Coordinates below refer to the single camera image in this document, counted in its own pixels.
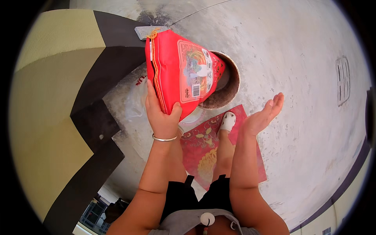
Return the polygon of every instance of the drain grate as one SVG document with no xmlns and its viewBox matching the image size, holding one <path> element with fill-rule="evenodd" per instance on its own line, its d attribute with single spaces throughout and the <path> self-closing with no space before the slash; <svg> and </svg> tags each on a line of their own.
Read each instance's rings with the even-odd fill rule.
<svg viewBox="0 0 376 235">
<path fill-rule="evenodd" d="M 343 105 L 350 97 L 350 70 L 349 62 L 345 56 L 335 61 L 337 70 L 337 102 Z"/>
</svg>

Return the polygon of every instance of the red bag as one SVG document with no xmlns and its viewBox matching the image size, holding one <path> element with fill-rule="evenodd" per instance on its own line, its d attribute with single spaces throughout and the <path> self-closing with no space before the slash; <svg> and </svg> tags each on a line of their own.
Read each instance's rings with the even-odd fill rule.
<svg viewBox="0 0 376 235">
<path fill-rule="evenodd" d="M 171 114 L 173 105 L 180 102 L 180 121 L 215 91 L 225 69 L 216 55 L 172 30 L 147 38 L 145 54 L 147 76 L 161 110 Z"/>
</svg>

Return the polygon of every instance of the red mat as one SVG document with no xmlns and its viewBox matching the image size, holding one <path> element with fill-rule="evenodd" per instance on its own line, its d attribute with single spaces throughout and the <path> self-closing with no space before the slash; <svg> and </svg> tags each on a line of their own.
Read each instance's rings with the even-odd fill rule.
<svg viewBox="0 0 376 235">
<path fill-rule="evenodd" d="M 229 133 L 229 139 L 235 147 L 239 128 L 247 115 L 243 105 L 238 105 L 229 111 L 236 115 L 235 125 Z M 183 148 L 183 165 L 185 169 L 206 190 L 209 189 L 217 161 L 217 147 L 219 143 L 217 132 L 221 126 L 224 113 L 184 133 L 180 140 Z M 263 182 L 266 180 L 266 173 L 258 144 L 256 154 L 259 182 Z"/>
</svg>

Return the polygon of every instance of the black shorts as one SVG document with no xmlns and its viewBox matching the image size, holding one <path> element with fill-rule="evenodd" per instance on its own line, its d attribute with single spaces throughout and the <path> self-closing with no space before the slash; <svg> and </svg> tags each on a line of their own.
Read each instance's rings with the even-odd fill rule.
<svg viewBox="0 0 376 235">
<path fill-rule="evenodd" d="M 169 181 L 161 222 L 169 214 L 179 210 L 223 209 L 232 213 L 230 178 L 225 178 L 225 176 L 222 174 L 212 182 L 200 201 L 197 200 L 191 186 L 194 176 L 187 176 L 185 183 Z"/>
</svg>

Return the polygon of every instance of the bracelet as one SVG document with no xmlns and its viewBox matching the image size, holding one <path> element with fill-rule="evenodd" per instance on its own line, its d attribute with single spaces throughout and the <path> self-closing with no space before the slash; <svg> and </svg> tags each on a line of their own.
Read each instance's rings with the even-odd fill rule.
<svg viewBox="0 0 376 235">
<path fill-rule="evenodd" d="M 164 141 L 164 142 L 167 142 L 167 141 L 173 141 L 174 139 L 177 138 L 177 136 L 175 136 L 174 138 L 171 138 L 171 139 L 159 139 L 157 137 L 154 136 L 154 133 L 152 134 L 152 138 L 155 139 L 155 140 L 158 140 L 158 141 Z"/>
</svg>

